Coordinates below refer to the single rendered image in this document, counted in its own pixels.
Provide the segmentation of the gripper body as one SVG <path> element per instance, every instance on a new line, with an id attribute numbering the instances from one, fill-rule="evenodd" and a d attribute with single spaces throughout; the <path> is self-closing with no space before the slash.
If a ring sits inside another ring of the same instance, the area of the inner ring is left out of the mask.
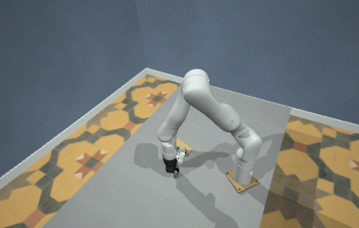
<path id="1" fill-rule="evenodd" d="M 163 161 L 166 164 L 166 172 L 174 173 L 177 163 L 182 164 L 186 154 L 186 148 L 182 147 L 180 150 L 175 150 L 173 153 L 165 153 L 162 151 Z"/>

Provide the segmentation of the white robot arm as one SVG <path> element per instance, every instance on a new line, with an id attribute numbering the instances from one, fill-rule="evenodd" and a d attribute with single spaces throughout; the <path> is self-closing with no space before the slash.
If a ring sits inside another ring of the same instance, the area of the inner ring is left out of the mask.
<path id="1" fill-rule="evenodd" d="M 231 106 L 218 103 L 214 99 L 208 75 L 201 69 L 193 69 L 183 78 L 177 99 L 157 132 L 157 138 L 162 142 L 162 150 L 170 154 L 177 149 L 177 129 L 185 121 L 190 106 L 207 116 L 223 131 L 234 136 L 240 148 L 236 154 L 233 180 L 240 185 L 250 185 L 255 160 L 262 147 L 262 139 L 242 122 Z"/>

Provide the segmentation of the tan square mat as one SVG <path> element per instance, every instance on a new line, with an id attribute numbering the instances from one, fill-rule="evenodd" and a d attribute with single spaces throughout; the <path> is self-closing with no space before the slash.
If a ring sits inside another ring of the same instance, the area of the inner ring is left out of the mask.
<path id="1" fill-rule="evenodd" d="M 190 146 L 188 146 L 186 143 L 184 143 L 183 141 L 181 141 L 180 139 L 176 139 L 176 145 L 179 146 L 179 150 L 182 148 L 182 147 L 185 147 L 187 152 L 185 154 L 185 156 L 191 151 L 193 150 Z"/>

